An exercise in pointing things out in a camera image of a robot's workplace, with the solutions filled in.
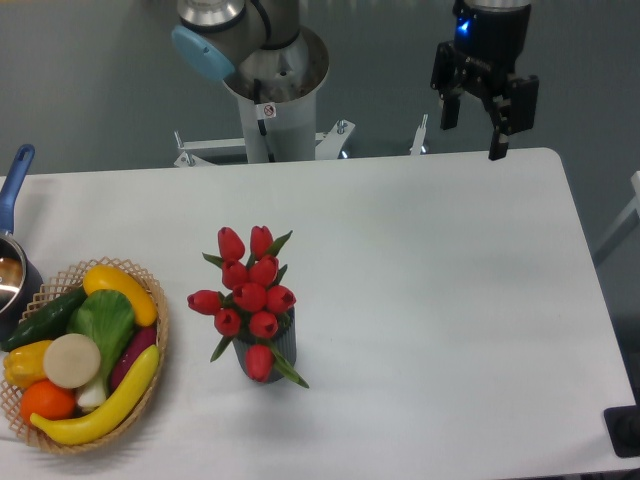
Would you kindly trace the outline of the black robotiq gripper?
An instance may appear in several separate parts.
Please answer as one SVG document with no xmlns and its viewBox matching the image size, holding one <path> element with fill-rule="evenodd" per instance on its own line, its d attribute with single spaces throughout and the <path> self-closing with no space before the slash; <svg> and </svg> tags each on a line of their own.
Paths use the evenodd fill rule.
<svg viewBox="0 0 640 480">
<path fill-rule="evenodd" d="M 534 126 L 539 78 L 515 77 L 515 64 L 524 49 L 529 1 L 456 1 L 454 40 L 440 43 L 432 70 L 431 88 L 441 103 L 440 128 L 458 124 L 460 97 L 467 80 L 484 84 L 481 100 L 493 133 L 488 158 L 504 158 L 511 135 Z"/>
</svg>

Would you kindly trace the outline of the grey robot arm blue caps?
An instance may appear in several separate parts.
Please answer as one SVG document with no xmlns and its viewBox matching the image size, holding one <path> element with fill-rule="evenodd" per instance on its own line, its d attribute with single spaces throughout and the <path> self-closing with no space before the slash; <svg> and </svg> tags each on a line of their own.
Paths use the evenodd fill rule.
<svg viewBox="0 0 640 480">
<path fill-rule="evenodd" d="M 316 130 L 316 94 L 329 71 L 328 51 L 300 23 L 297 1 L 180 1 L 174 48 L 201 77 L 235 96 L 251 163 L 335 160 L 354 124 Z M 458 123 L 460 98 L 480 100 L 493 133 L 488 157 L 506 156 L 512 135 L 535 122 L 539 79 L 515 72 L 531 14 L 528 1 L 456 1 L 455 34 L 436 48 L 431 87 L 440 127 Z"/>
</svg>

